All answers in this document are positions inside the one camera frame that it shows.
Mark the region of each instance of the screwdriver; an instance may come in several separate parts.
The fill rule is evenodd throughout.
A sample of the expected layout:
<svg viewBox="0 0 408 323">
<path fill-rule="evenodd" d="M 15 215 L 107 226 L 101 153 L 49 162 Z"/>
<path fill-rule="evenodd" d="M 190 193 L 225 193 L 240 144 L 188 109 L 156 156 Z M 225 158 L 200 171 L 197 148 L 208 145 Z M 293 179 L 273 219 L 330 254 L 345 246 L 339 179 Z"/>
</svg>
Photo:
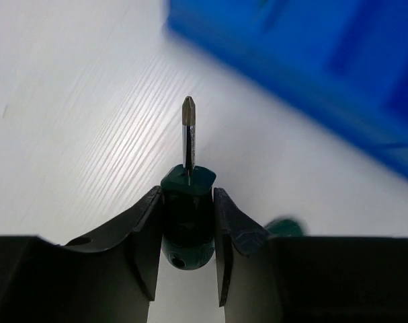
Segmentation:
<svg viewBox="0 0 408 323">
<path fill-rule="evenodd" d="M 216 174 L 195 166 L 196 106 L 187 96 L 182 109 L 183 164 L 161 181 L 164 196 L 162 251 L 176 268 L 204 266 L 214 252 L 212 185 Z"/>
</svg>

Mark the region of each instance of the metal shaft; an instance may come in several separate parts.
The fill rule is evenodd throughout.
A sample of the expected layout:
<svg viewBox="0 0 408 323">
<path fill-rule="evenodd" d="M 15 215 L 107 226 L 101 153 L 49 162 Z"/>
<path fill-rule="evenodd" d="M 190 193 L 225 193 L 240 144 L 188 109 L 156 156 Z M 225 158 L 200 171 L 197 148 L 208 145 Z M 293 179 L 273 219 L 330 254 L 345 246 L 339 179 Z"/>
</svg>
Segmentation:
<svg viewBox="0 0 408 323">
<path fill-rule="evenodd" d="M 195 102 L 187 96 L 183 103 L 183 167 L 188 176 L 195 168 Z"/>
</svg>

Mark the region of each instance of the black plastic part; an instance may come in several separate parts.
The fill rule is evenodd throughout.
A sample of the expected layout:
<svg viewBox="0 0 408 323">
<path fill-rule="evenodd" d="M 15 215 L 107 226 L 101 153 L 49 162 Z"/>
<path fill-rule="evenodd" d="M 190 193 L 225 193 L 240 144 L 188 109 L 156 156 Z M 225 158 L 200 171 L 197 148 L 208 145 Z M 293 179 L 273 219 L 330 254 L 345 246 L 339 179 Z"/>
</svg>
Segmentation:
<svg viewBox="0 0 408 323">
<path fill-rule="evenodd" d="M 145 323 L 155 298 L 162 210 L 156 186 L 66 246 L 0 237 L 0 322 Z"/>
<path fill-rule="evenodd" d="M 214 189 L 226 323 L 408 322 L 408 239 L 277 238 Z"/>
</svg>

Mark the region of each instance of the blue plastic bin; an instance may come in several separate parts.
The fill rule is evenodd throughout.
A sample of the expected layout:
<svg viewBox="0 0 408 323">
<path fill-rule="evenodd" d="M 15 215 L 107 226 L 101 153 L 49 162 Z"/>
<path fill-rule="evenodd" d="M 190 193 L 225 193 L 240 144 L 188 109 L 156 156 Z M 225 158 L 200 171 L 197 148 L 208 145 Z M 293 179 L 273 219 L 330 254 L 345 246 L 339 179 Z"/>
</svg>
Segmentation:
<svg viewBox="0 0 408 323">
<path fill-rule="evenodd" d="M 408 178 L 408 0 L 170 0 L 168 26 Z"/>
</svg>

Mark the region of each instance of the white table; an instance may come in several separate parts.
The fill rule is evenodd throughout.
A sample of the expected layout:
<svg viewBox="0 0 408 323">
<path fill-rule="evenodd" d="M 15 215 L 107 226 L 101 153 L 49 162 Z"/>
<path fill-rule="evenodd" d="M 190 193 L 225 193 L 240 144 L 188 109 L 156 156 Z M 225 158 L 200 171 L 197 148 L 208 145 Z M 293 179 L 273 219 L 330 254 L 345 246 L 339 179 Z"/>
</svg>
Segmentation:
<svg viewBox="0 0 408 323">
<path fill-rule="evenodd" d="M 0 234 L 65 243 L 133 205 L 181 163 L 181 103 L 197 163 L 261 224 L 408 236 L 408 182 L 185 42 L 154 0 L 0 0 Z M 223 322 L 215 264 L 162 257 L 149 322 Z"/>
</svg>

